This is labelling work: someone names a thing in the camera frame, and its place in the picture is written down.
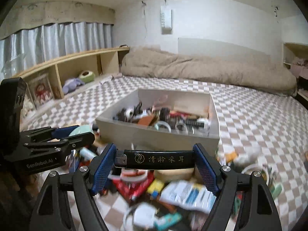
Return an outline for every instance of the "curtain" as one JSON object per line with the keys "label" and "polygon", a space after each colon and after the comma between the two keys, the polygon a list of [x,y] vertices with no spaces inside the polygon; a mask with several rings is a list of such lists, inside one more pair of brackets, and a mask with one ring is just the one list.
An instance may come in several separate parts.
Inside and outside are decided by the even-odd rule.
{"label": "curtain", "polygon": [[0,41],[0,81],[50,59],[111,48],[111,25],[49,24],[23,29]]}

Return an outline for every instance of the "blue and white package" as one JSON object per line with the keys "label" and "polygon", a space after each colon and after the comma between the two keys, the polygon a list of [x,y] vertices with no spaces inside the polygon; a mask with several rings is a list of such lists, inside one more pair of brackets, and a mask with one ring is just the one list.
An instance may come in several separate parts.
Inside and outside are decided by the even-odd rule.
{"label": "blue and white package", "polygon": [[190,183],[185,180],[173,181],[166,186],[160,200],[186,210],[198,210],[209,214],[216,196],[204,185]]}

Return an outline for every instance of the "red packaging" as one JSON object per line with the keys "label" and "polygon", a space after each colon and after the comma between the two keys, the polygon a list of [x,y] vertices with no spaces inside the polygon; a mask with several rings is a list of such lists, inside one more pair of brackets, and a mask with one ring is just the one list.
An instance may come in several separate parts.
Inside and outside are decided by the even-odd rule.
{"label": "red packaging", "polygon": [[113,184],[116,186],[119,193],[127,200],[127,201],[135,201],[138,197],[140,197],[147,188],[151,185],[154,180],[154,172],[149,172],[147,174],[147,179],[141,183],[132,183],[126,184],[121,180],[113,180]]}

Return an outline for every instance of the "mattress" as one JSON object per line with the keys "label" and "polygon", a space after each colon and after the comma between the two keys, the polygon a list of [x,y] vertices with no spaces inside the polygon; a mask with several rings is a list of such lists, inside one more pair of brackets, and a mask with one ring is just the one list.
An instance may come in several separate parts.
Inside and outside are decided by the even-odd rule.
{"label": "mattress", "polygon": [[245,153],[260,145],[259,164],[278,172],[282,192],[275,200],[282,229],[291,230],[308,203],[304,152],[308,145],[308,111],[294,98],[250,88],[191,80],[123,77],[98,84],[63,100],[28,125],[28,129],[89,124],[137,88],[209,92],[218,113],[219,151]]}

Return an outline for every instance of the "box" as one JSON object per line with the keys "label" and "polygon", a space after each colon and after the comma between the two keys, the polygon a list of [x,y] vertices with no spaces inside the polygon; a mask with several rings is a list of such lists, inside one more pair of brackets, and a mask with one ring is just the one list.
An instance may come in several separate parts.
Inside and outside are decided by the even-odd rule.
{"label": "box", "polygon": [[[208,116],[209,134],[183,135],[172,130],[157,131],[151,126],[141,126],[129,122],[113,120],[122,108],[134,107],[140,101],[146,109],[156,104],[159,98],[165,98],[164,106],[177,108],[189,113]],[[133,143],[136,149],[169,151],[191,150],[193,145],[201,143],[207,152],[214,156],[218,149],[220,138],[219,122],[213,98],[209,93],[196,93],[175,90],[137,89],[107,108],[96,118],[102,140],[114,143],[118,149],[131,149]]]}

